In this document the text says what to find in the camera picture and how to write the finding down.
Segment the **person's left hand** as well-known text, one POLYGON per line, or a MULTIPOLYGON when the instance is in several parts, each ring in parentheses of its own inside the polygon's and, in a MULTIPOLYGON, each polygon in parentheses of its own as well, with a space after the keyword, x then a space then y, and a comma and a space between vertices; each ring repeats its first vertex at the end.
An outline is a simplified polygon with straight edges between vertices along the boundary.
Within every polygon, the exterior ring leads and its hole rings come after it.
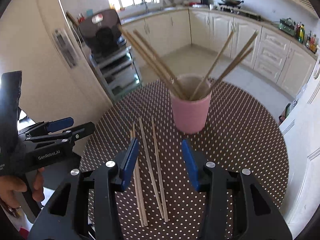
MULTIPOLYGON (((33 182, 33 199, 36 202, 44 200, 43 184, 44 178, 42 172, 44 167, 37 170, 35 180, 33 182)), ((20 204, 16 199, 14 192, 26 192, 27 186, 20 179, 15 176, 1 176, 1 199, 11 208, 19 208, 20 204)))

